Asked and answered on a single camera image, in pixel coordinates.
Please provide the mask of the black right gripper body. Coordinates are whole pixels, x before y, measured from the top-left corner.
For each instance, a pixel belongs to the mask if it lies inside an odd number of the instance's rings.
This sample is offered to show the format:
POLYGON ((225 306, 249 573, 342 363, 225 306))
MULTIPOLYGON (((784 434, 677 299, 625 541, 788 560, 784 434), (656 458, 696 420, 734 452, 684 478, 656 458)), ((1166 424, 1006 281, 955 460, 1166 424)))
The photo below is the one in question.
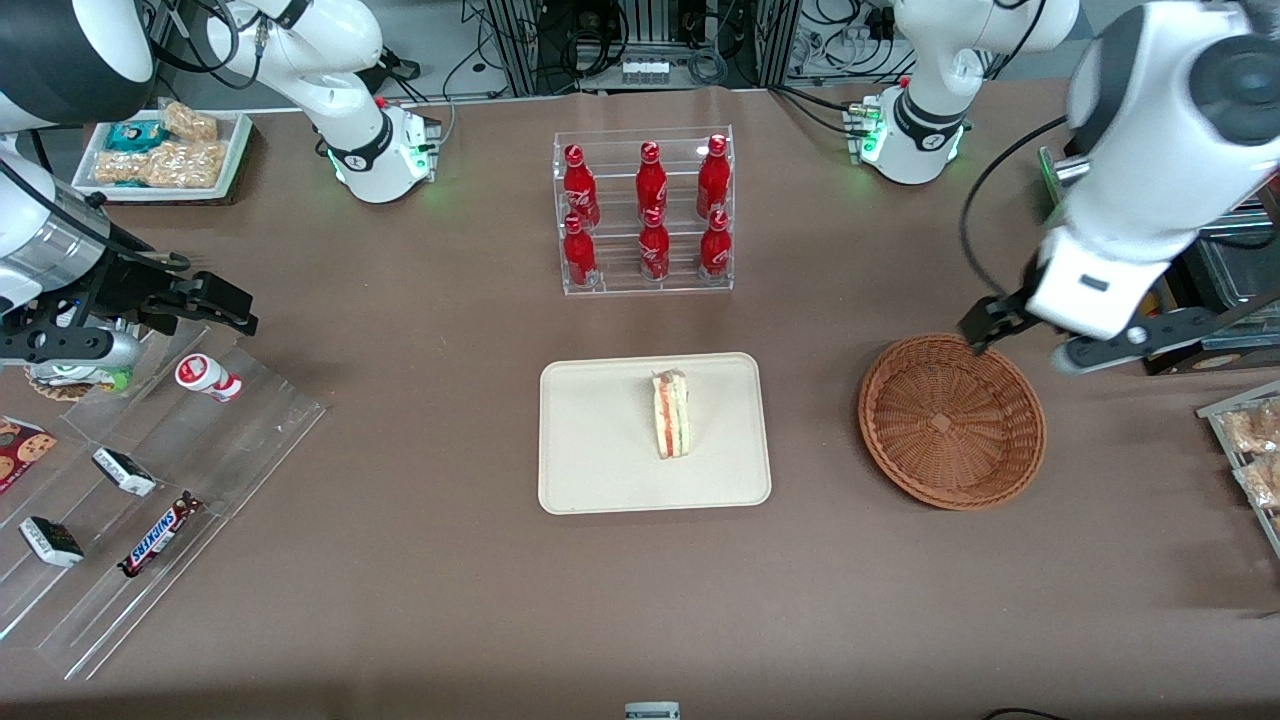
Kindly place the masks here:
POLYGON ((58 296, 60 331, 116 331, 140 337, 142 327, 170 334, 193 306, 180 291, 189 261, 177 254, 141 252, 136 261, 108 251, 90 274, 58 296))

